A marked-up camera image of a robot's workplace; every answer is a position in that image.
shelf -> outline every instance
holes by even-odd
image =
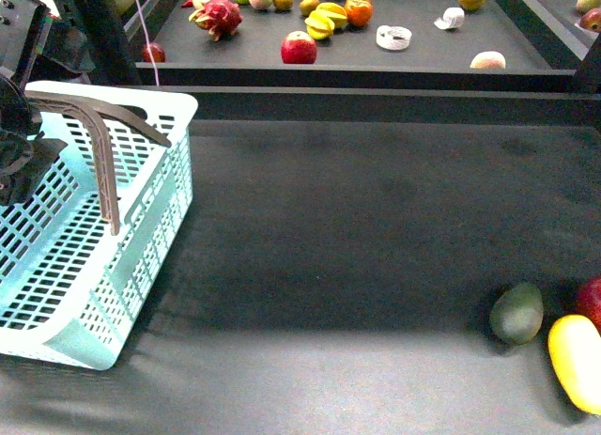
[[[562,92],[587,52],[573,36],[554,31],[550,14],[539,17],[523,0],[487,0],[453,32],[438,30],[433,22],[446,8],[456,7],[457,0],[374,0],[375,15],[366,28],[320,41],[312,66],[288,66],[279,49],[286,34],[305,29],[300,0],[295,0],[290,13],[241,7],[244,21],[239,33],[219,42],[188,22],[193,9],[181,8],[184,1],[160,0],[155,8],[162,16],[148,15],[154,26],[152,38],[167,52],[168,62],[159,65],[164,85]],[[413,39],[408,49],[379,48],[376,30],[382,24],[410,29]],[[131,29],[129,37],[132,50],[141,51],[138,32]],[[470,69],[473,57],[488,50],[505,55],[506,70]],[[144,84],[154,83],[150,64],[138,62],[137,68]]]

gray table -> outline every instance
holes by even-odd
[[[0,433],[596,435],[545,349],[601,271],[598,133],[194,122],[194,201],[105,372],[0,358]],[[502,285],[544,291],[503,350]]]

dark gray surface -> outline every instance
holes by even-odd
[[[491,291],[549,319],[601,271],[587,129],[193,123],[194,201],[117,365],[0,357],[2,434],[598,435],[545,330],[503,351]]]
[[[295,0],[289,13],[266,12],[241,7],[244,21],[233,38],[214,42],[207,32],[188,22],[193,9],[180,5],[156,37],[169,62],[231,65],[231,67],[281,66],[280,45],[284,37],[306,29]],[[318,43],[319,65],[352,68],[359,66],[470,70],[471,60],[480,52],[496,50],[505,55],[507,69],[548,70],[541,55],[505,15],[494,0],[467,15],[464,26],[442,31],[434,26],[444,10],[456,7],[457,0],[373,0],[374,16],[362,30],[347,30]],[[380,25],[400,25],[413,33],[409,48],[389,52],[376,45]]]

orange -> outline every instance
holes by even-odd
[[[358,28],[363,28],[369,23],[374,13],[374,7],[368,1],[347,0],[345,4],[347,21]]]

light blue basket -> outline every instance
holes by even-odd
[[[42,113],[45,137],[68,146],[23,205],[0,207],[0,353],[93,369],[111,367],[192,201],[188,95],[54,82],[27,90],[142,108],[165,148],[120,122],[113,141],[121,229],[100,218],[89,134]]]

